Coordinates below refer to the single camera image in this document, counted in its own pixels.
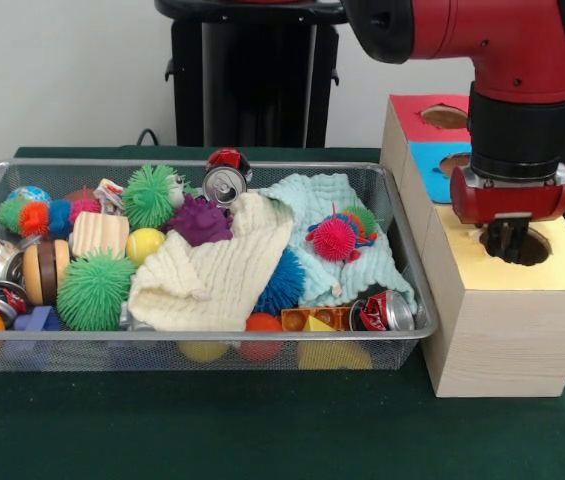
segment white wall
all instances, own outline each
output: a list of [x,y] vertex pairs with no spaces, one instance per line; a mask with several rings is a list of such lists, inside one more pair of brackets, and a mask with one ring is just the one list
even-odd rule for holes
[[[468,92],[468,61],[384,65],[339,30],[329,146],[378,147],[389,92]],[[21,145],[130,144],[145,127],[173,143],[170,56],[152,0],[0,0],[0,159]]]

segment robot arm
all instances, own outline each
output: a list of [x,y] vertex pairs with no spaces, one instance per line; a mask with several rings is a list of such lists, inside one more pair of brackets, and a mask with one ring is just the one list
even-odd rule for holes
[[[342,4],[378,61],[473,61],[472,158],[453,172],[453,209],[463,223],[489,226],[491,254],[516,261],[528,223],[565,212],[565,0]],[[516,231],[502,245],[500,230],[509,226]]]

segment black cable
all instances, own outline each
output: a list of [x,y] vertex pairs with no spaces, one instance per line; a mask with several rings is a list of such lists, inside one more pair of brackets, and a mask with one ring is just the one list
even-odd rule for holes
[[147,135],[149,135],[151,137],[151,140],[153,140],[153,145],[155,145],[156,147],[160,145],[160,142],[158,141],[158,137],[155,134],[155,132],[150,128],[145,128],[144,130],[142,130],[142,133],[140,134],[140,138],[138,138],[138,141],[136,143],[138,147],[142,145],[142,142],[144,142],[144,137],[146,137]]

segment yellow ball toy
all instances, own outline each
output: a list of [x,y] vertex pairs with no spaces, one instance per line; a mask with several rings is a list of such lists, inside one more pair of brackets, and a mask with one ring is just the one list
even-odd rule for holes
[[222,342],[178,342],[178,348],[182,355],[197,363],[215,362],[229,350]]
[[153,255],[166,241],[166,235],[155,228],[140,228],[126,242],[126,254],[129,259],[140,266],[146,257]]

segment pink spiky ball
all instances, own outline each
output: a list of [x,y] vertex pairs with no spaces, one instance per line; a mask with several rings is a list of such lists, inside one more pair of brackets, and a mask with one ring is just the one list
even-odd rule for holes
[[332,217],[307,236],[315,253],[330,262],[348,260],[355,250],[355,232],[344,220]]
[[76,200],[71,204],[71,214],[69,215],[69,222],[71,225],[75,224],[75,221],[82,212],[92,212],[92,213],[100,213],[102,207],[100,206],[100,202],[95,200],[94,198],[82,198],[80,200]]

